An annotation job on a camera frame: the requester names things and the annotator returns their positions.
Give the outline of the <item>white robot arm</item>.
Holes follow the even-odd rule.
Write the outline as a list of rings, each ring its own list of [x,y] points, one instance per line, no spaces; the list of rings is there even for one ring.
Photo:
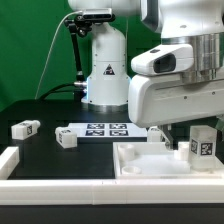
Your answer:
[[[224,0],[68,0],[92,29],[92,72],[84,102],[128,107],[132,123],[164,126],[224,114]],[[161,43],[125,71],[125,39],[109,25],[138,15]]]

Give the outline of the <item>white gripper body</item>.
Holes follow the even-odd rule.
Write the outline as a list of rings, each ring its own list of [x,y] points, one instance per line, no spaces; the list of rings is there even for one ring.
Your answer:
[[[224,72],[214,80],[184,84],[179,74],[130,82],[128,113],[139,127],[167,125],[224,114]]]

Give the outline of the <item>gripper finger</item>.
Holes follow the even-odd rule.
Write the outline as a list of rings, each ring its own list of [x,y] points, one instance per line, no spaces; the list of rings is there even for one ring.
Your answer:
[[[158,129],[161,131],[163,138],[165,139],[165,145],[169,149],[173,149],[173,137],[169,132],[168,125],[159,125]]]
[[[218,121],[215,128],[224,135],[224,114],[217,116],[217,118]]]

